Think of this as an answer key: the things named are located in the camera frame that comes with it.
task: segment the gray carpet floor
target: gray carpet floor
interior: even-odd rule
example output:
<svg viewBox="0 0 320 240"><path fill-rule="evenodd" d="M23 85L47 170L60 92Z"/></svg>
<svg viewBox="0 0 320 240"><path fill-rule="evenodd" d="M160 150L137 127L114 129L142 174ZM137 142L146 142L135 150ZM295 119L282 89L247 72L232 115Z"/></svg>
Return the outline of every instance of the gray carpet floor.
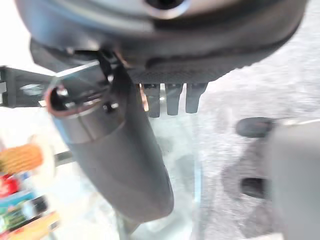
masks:
<svg viewBox="0 0 320 240"><path fill-rule="evenodd" d="M197 158L204 182L199 240L241 240L279 232L267 200L241 194L244 177L268 177L263 141L237 136L246 117L320 115L320 1L312 0L296 35L279 51L211 82L199 113L152 120L162 151L181 161Z"/></svg>

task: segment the white surface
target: white surface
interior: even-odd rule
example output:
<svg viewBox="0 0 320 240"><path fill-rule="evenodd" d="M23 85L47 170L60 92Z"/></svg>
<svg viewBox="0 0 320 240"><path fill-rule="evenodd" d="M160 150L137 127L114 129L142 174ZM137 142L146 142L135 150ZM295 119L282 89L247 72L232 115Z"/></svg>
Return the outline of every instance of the white surface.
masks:
<svg viewBox="0 0 320 240"><path fill-rule="evenodd" d="M18 16L14 1L1 0L0 10L0 66L52 75L33 63L30 34ZM0 126L0 139L6 147L26 144L31 135L42 134L55 153L68 150L44 108L0 107ZM115 230L108 224L106 213L111 212L108 205L76 163L59 166L51 186L42 190L50 209L57 210L61 216L62 227L55 231L59 240L117 239Z"/></svg>

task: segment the toy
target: toy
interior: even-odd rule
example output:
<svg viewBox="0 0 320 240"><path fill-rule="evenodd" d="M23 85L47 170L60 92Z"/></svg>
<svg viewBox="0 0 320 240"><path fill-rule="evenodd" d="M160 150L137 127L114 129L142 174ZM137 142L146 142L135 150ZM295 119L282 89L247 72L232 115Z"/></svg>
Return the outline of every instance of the toy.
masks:
<svg viewBox="0 0 320 240"><path fill-rule="evenodd" d="M41 148L33 143L0 152L0 170L7 174L30 171L43 163Z"/></svg>
<svg viewBox="0 0 320 240"><path fill-rule="evenodd" d="M19 190L18 180L10 175L6 174L0 176L0 199L10 196Z"/></svg>

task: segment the black cylindrical component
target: black cylindrical component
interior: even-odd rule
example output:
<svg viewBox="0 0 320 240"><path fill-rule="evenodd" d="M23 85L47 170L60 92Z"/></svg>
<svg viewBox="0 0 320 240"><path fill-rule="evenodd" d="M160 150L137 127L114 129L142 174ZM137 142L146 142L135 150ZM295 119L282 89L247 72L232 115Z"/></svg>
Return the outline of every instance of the black cylindrical component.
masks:
<svg viewBox="0 0 320 240"><path fill-rule="evenodd" d="M58 130L112 207L137 223L169 215L174 198L162 153L124 68L114 70L108 100L63 109L56 97L53 89L46 101Z"/></svg>

